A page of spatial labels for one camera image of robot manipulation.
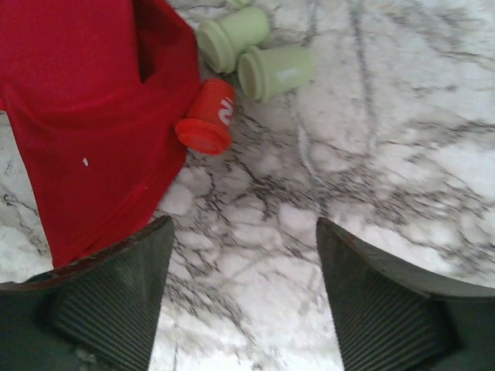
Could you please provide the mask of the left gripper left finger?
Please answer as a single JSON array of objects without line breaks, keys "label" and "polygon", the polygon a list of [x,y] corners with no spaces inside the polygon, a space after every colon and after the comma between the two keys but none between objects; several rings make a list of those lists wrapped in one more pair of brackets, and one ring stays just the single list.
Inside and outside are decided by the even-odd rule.
[{"label": "left gripper left finger", "polygon": [[146,370],[174,244],[171,218],[65,267],[1,285],[3,370]]}]

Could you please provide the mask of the red cloth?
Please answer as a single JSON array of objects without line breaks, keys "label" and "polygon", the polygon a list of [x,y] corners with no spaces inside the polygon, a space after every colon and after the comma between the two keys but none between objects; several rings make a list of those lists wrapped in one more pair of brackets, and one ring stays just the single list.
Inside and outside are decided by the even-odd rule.
[{"label": "red cloth", "polygon": [[55,267],[150,220],[199,88],[193,30],[168,2],[1,3],[1,102]]}]

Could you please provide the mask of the green capsule pair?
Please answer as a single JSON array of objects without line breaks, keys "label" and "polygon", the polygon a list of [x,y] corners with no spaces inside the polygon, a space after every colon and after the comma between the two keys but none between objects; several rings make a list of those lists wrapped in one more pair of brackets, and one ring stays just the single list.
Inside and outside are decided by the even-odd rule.
[{"label": "green capsule pair", "polygon": [[315,71],[312,54],[303,46],[252,46],[240,55],[237,64],[241,89],[258,103],[303,86],[314,78]]},{"label": "green capsule pair", "polygon": [[196,31],[196,41],[213,72],[233,73],[239,55],[264,42],[269,33],[270,22],[265,11],[248,6],[219,19],[203,20]]}]

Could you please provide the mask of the red capsule cluster five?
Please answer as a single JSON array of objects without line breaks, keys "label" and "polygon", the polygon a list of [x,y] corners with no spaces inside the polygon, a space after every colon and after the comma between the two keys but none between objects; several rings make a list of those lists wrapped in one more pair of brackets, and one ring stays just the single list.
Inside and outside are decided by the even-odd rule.
[{"label": "red capsule cluster five", "polygon": [[205,155],[220,155],[231,145],[235,91],[224,80],[204,80],[186,117],[175,126],[179,140]]}]

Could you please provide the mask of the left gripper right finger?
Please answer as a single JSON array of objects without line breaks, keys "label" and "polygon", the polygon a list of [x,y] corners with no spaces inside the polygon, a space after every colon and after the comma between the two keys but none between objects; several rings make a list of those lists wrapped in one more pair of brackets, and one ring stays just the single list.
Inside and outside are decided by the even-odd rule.
[{"label": "left gripper right finger", "polygon": [[492,370],[494,289],[427,271],[320,217],[316,242],[346,370]]}]

